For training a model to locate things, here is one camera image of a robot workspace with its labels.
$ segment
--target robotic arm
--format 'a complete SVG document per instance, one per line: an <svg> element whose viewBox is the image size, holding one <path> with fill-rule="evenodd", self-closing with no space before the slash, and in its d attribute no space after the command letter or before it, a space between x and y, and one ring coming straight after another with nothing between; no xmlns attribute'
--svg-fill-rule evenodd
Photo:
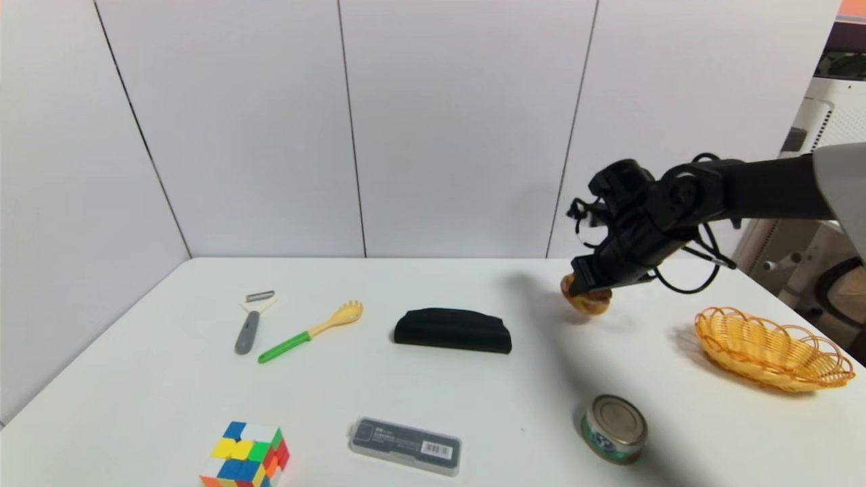
<svg viewBox="0 0 866 487"><path fill-rule="evenodd" d="M854 167L855 179L860 179L860 192L866 193L866 185L862 185L866 182L866 144L838 147L851 150L845 153L843 164L838 163L840 158L833 153L837 164L831 168L843 170L830 171L825 180L835 183L845 179L845 172ZM607 237L591 255L572 260L574 281L569 294L650 281L655 278L650 272L656 266L692 240L712 252L698 233L699 225L708 222L730 219L739 228L742 218L833 219L834 211L827 202L830 198L825 198L819 188L815 167L816 157L823 164L823 159L831 159L833 154L828 152L824 156L822 150L818 149L816 155L748 164L701 154L695 162L665 172L659 180L632 159L607 166L589 184L597 201L587 204L576 198L568 212L568 216L578 220L576 231L583 218L608 227ZM859 198L859 203L864 199L866 194ZM846 202L846 208L850 206L851 202ZM866 205L859 207L864 217L854 218L866 218ZM712 234L710 238L714 257L734 267L733 262L718 253Z"/></svg>

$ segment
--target white wall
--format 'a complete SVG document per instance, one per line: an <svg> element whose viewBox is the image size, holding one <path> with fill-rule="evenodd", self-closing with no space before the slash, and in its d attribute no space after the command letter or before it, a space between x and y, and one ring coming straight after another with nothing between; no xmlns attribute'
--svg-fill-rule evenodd
<svg viewBox="0 0 866 487"><path fill-rule="evenodd" d="M600 2L549 255L587 252L565 212L572 198L590 198L590 178L619 159L636 159L657 177L702 152L775 159L838 5ZM740 233L729 222L714 229L732 254ZM581 237L597 242L604 232Z"/></svg>
<svg viewBox="0 0 866 487"><path fill-rule="evenodd" d="M188 255L93 2L6 2L3 35L5 422Z"/></svg>
<svg viewBox="0 0 866 487"><path fill-rule="evenodd" d="M593 0L344 0L369 256L543 257Z"/></svg>
<svg viewBox="0 0 866 487"><path fill-rule="evenodd" d="M363 256L334 0L100 0L193 256Z"/></svg>

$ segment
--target wicker basket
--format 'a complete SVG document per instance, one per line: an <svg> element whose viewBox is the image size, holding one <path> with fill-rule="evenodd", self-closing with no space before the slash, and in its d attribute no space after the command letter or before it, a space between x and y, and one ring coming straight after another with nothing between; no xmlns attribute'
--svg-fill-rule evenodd
<svg viewBox="0 0 866 487"><path fill-rule="evenodd" d="M717 366L759 386L787 392L842 387L854 378L839 347L806 328L707 308L695 317L704 353Z"/></svg>

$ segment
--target rubik's cube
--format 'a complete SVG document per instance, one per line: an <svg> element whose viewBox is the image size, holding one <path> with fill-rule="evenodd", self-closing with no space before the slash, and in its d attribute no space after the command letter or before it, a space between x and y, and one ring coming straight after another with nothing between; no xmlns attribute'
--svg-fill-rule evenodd
<svg viewBox="0 0 866 487"><path fill-rule="evenodd" d="M206 487L272 487L287 463L280 428L233 421L200 477Z"/></svg>

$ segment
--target can label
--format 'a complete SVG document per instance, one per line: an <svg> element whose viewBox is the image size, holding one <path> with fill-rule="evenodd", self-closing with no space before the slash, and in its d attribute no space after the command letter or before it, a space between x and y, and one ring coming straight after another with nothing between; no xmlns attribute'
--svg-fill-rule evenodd
<svg viewBox="0 0 866 487"><path fill-rule="evenodd" d="M640 445L623 445L607 438L595 424L590 414L580 421L586 443L602 458L615 464L633 464L641 456Z"/></svg>

